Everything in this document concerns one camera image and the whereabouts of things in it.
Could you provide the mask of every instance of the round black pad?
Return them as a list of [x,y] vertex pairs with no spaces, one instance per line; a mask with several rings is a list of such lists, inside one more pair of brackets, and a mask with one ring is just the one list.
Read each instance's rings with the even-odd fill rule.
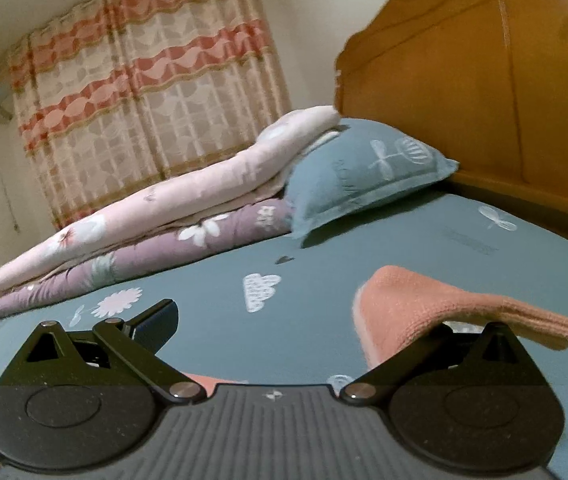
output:
[[70,428],[89,420],[100,409],[100,396],[86,386],[44,388],[26,403],[26,413],[49,428]]
[[[129,378],[108,372],[114,384],[130,384]],[[142,384],[0,385],[0,459],[30,471],[87,468],[131,449],[155,418],[155,401]]]
[[465,382],[442,370],[398,389],[389,416],[405,446],[446,469],[478,475],[515,473],[550,459],[564,414],[548,386]]

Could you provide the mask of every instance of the purple quilt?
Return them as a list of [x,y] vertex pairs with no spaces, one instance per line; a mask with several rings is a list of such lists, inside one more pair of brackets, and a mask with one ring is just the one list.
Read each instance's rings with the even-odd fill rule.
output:
[[270,198],[247,205],[190,227],[172,228],[21,286],[0,297],[0,319],[289,231],[290,208],[283,200]]

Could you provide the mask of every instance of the silver rivet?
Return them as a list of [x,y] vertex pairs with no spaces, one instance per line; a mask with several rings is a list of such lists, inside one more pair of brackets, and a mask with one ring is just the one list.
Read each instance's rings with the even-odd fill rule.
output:
[[366,400],[373,397],[377,393],[377,390],[372,384],[351,383],[344,388],[344,393],[349,399]]
[[199,394],[200,389],[201,387],[199,384],[184,381],[183,383],[172,384],[168,391],[173,397],[177,397],[179,399],[192,399]]

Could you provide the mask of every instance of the red wave pattern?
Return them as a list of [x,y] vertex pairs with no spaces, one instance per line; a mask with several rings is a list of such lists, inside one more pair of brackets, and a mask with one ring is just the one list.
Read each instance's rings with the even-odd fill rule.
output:
[[80,20],[57,34],[47,44],[29,49],[9,68],[14,91],[21,91],[30,74],[45,72],[61,60],[72,59],[83,48],[99,42],[109,31],[122,30],[129,23],[142,23],[158,12],[177,10],[189,0],[112,0],[92,18]]
[[20,125],[25,149],[32,153],[49,136],[61,134],[74,124],[113,108],[122,99],[138,97],[147,89],[163,86],[207,66],[224,64],[250,53],[259,54],[268,46],[266,24],[253,20],[233,30],[222,29],[213,37],[203,36],[185,46],[169,47],[155,57],[136,59],[128,66],[112,70],[108,78],[65,96],[57,105],[38,110]]

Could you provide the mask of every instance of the orange wooden bed frame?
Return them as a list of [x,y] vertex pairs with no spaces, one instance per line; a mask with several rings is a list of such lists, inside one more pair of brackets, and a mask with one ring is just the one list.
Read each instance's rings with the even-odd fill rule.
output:
[[389,0],[336,68],[344,116],[460,162],[443,189],[568,238],[568,0]]

